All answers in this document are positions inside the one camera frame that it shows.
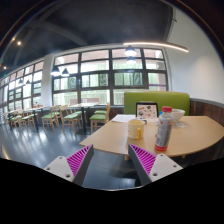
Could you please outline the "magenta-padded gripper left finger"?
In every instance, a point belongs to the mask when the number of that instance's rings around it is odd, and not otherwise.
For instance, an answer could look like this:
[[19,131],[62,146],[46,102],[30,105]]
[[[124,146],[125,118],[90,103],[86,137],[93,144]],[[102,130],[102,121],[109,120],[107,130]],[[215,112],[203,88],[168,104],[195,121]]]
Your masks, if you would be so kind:
[[90,144],[67,157],[58,156],[44,170],[81,186],[93,155]]

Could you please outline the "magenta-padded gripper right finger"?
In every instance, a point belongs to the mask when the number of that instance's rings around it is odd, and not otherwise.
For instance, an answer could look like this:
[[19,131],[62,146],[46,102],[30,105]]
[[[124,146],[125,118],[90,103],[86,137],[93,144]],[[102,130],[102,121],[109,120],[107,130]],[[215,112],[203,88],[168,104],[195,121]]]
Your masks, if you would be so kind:
[[128,146],[128,154],[143,186],[182,169],[167,155],[153,154],[134,144]]

